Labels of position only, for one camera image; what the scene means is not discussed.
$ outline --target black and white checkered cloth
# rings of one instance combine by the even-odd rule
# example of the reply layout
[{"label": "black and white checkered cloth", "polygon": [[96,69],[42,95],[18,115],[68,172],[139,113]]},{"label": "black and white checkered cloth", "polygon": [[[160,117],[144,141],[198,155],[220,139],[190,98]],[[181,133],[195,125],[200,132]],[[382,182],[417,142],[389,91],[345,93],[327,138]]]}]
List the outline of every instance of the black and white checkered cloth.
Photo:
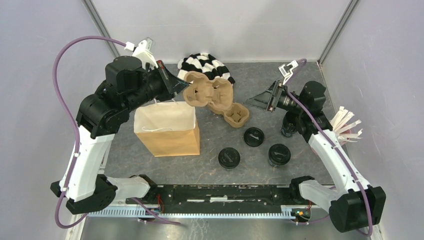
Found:
[{"label": "black and white checkered cloth", "polygon": [[178,62],[178,78],[184,79],[184,76],[190,71],[203,73],[209,80],[221,78],[228,80],[231,85],[236,83],[230,76],[228,68],[214,56],[206,52],[192,54]]}]

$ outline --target round black container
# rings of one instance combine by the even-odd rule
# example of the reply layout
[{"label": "round black container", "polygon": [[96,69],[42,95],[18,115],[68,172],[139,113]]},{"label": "round black container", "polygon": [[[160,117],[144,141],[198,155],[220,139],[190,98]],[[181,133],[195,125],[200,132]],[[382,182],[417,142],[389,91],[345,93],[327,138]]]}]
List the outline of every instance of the round black container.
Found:
[{"label": "round black container", "polygon": [[290,161],[290,150],[283,144],[277,143],[272,145],[268,151],[268,163],[273,167],[285,165]]},{"label": "round black container", "polygon": [[296,114],[292,112],[287,112],[284,115],[284,118],[282,119],[282,126],[281,126],[281,134],[286,137],[290,138],[297,132],[296,130]]},{"label": "round black container", "polygon": [[240,154],[234,148],[226,147],[219,152],[218,162],[227,170],[233,169],[240,163]]},{"label": "round black container", "polygon": [[257,147],[264,142],[265,134],[257,127],[250,127],[244,132],[243,139],[247,145]]}]

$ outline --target wall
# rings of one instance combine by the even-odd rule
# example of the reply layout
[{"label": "wall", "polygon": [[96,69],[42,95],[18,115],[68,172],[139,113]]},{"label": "wall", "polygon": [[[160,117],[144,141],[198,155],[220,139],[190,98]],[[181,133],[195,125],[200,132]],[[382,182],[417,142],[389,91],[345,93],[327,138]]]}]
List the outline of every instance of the wall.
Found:
[{"label": "wall", "polygon": [[93,2],[113,38],[151,37],[155,57],[176,63],[199,52],[226,62],[316,60],[349,0]]},{"label": "wall", "polygon": [[324,62],[335,107],[362,120],[348,144],[361,173],[382,186],[389,240],[421,239],[424,207],[424,1],[361,1]]},{"label": "wall", "polygon": [[[56,99],[52,66],[65,44],[99,33],[79,0],[2,1],[0,29],[0,239],[60,240],[66,231],[55,224],[58,199],[49,187],[65,173],[74,140]],[[98,40],[65,54],[58,79],[73,114],[104,80],[112,59]]]}]

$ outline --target wire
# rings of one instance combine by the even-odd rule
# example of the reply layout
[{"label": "wire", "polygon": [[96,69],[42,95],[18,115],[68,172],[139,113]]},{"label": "wire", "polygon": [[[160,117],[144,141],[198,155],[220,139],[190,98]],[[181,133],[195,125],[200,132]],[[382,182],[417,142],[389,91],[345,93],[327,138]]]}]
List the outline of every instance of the wire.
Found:
[{"label": "wire", "polygon": [[103,37],[103,36],[83,36],[83,37],[77,38],[75,40],[72,40],[71,42],[66,44],[60,50],[60,52],[57,54],[56,59],[54,60],[53,71],[52,71],[54,90],[56,92],[57,98],[59,99],[60,105],[62,105],[63,110],[65,111],[66,115],[68,116],[68,119],[69,119],[69,121],[72,125],[73,134],[75,135],[74,154],[73,154],[72,160],[70,161],[69,170],[66,173],[65,181],[64,181],[64,184],[63,184],[63,191],[59,196],[59,200],[57,201],[57,205],[56,205],[56,210],[54,212],[54,220],[56,221],[57,226],[59,226],[59,228],[62,228],[62,229],[72,228],[73,226],[79,224],[87,216],[87,213],[85,213],[76,222],[69,224],[69,225],[63,225],[61,223],[61,221],[59,220],[59,211],[60,211],[60,208],[61,208],[61,204],[62,204],[63,199],[65,198],[65,194],[66,194],[66,191],[68,189],[69,181],[71,179],[72,172],[73,172],[73,170],[75,168],[75,164],[77,162],[77,156],[80,152],[80,132],[78,130],[77,124],[75,123],[74,117],[72,117],[72,114],[69,111],[69,108],[66,105],[64,98],[62,97],[61,91],[59,90],[58,65],[59,65],[59,61],[61,60],[61,58],[64,55],[64,53],[66,52],[66,50],[68,50],[72,45],[79,43],[81,41],[90,40],[90,39],[104,40],[104,41],[112,42],[112,43],[115,43],[115,44],[119,44],[121,46],[125,46],[125,43],[123,43],[121,41],[111,39],[111,38],[107,38],[107,37]]},{"label": "wire", "polygon": [[171,225],[181,225],[180,222],[177,221],[168,221],[166,219],[163,219],[162,217],[158,216],[157,214],[150,211],[138,198],[132,197],[132,200],[134,200],[137,204],[139,204],[144,210],[146,210],[150,215],[154,216],[156,219],[162,220],[162,221],[147,221],[146,223],[149,224],[171,224]]},{"label": "wire", "polygon": [[[300,62],[300,61],[302,61],[303,63],[299,64],[300,68],[296,72],[293,73],[291,78],[286,82],[286,85],[300,72],[300,70],[303,68],[303,66],[306,65],[306,62],[307,62],[306,59],[304,59],[304,58],[300,59],[298,62]],[[359,188],[359,190],[362,194],[362,197],[363,197],[363,201],[365,203],[366,216],[368,218],[368,233],[362,232],[359,229],[357,229],[357,231],[360,234],[362,234],[366,237],[370,237],[373,234],[373,221],[372,221],[372,216],[371,216],[370,203],[368,201],[367,194],[365,193],[364,187],[362,186],[361,182],[358,179],[358,176],[355,174],[355,171],[352,169],[351,165],[348,163],[348,160],[342,154],[340,149],[338,147],[336,147],[336,144],[331,140],[331,138],[329,136],[327,136],[327,134],[325,134],[325,132],[321,129],[320,125],[317,123],[317,121],[312,116],[312,114],[308,111],[308,109],[298,99],[296,99],[295,96],[293,96],[289,91],[287,91],[287,94],[291,99],[293,99],[294,102],[297,103],[297,105],[299,105],[303,109],[303,111],[309,116],[310,120],[315,125],[316,129],[318,129],[318,131],[324,136],[324,138],[328,141],[328,143],[330,143],[330,145],[338,153],[338,155],[340,156],[344,165],[346,165],[347,169],[349,170],[350,174],[352,175],[353,179],[355,180],[356,184],[358,185],[358,188]]]}]

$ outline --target black lid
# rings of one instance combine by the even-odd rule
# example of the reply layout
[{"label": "black lid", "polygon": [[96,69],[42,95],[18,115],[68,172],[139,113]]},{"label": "black lid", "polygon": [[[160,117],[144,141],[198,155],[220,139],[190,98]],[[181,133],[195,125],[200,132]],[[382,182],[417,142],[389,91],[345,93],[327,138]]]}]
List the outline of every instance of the black lid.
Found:
[{"label": "black lid", "polygon": [[269,148],[268,156],[273,164],[280,166],[290,161],[291,154],[288,147],[277,143]]},{"label": "black lid", "polygon": [[240,163],[240,154],[232,147],[222,149],[218,154],[219,164],[225,169],[233,169]]},{"label": "black lid", "polygon": [[243,139],[247,145],[251,147],[257,147],[264,142],[265,135],[261,129],[257,127],[251,127],[244,132]]}]

